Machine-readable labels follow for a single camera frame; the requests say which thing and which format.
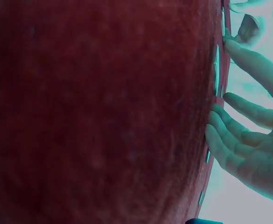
dark object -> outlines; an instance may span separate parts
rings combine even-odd
[[[223,224],[223,223],[204,220],[204,219],[198,219],[198,218],[192,218],[188,220],[185,224]]]

hand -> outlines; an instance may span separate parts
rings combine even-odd
[[[229,7],[233,12],[245,14],[235,41],[246,48],[260,46],[273,26],[273,0],[248,0],[246,3],[230,4]]]
[[[273,97],[273,63],[235,41],[225,44],[234,62],[260,82]],[[212,107],[206,140],[220,166],[251,189],[273,199],[273,110],[227,93],[224,100],[270,134],[250,132],[218,105]]]

red fabric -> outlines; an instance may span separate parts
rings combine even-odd
[[[0,0],[0,223],[195,217],[221,16],[219,0]]]

small object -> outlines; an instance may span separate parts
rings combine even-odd
[[[222,33],[223,36],[226,36],[226,19],[225,19],[225,7],[222,7]]]
[[[203,194],[204,194],[204,192],[203,192],[203,191],[201,191],[200,196],[199,196],[199,201],[198,201],[198,204],[201,204],[201,203],[202,203]]]
[[[185,224],[223,224],[223,223],[199,219],[199,218],[192,218],[188,220]]]
[[[206,157],[205,157],[205,162],[208,163],[210,158],[210,150],[209,148],[207,149]]]
[[[216,58],[214,62],[215,68],[215,84],[214,84],[214,95],[217,97],[219,92],[219,85],[220,85],[220,47],[216,45]]]

red object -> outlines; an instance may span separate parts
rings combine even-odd
[[[196,217],[221,17],[219,0],[0,0],[0,223]]]

